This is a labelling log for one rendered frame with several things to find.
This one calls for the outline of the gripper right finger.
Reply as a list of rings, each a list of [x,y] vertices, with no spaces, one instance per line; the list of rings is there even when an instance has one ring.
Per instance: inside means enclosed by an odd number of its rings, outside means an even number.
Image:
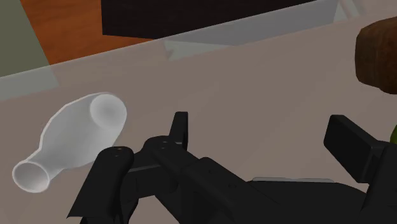
[[[397,224],[397,144],[380,141],[344,115],[331,115],[324,146],[357,183],[368,184],[358,224]]]

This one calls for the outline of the brown rounded block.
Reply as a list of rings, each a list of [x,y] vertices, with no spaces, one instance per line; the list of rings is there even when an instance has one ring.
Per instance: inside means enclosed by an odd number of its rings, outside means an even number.
[[[397,95],[397,16],[360,30],[354,62],[358,81]]]

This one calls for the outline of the white vase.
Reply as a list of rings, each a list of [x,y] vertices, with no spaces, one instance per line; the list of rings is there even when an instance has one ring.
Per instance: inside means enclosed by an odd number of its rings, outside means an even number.
[[[89,164],[113,146],[126,119],[125,103],[108,92],[65,104],[43,128],[37,150],[14,166],[15,184],[29,193],[45,191],[62,171]]]

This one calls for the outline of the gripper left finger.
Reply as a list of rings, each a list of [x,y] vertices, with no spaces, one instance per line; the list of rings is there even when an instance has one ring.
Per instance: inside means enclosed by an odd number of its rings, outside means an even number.
[[[279,204],[210,158],[187,150],[188,113],[141,151],[102,150],[69,212],[80,224],[127,224],[139,199],[155,196],[179,224],[275,224]]]

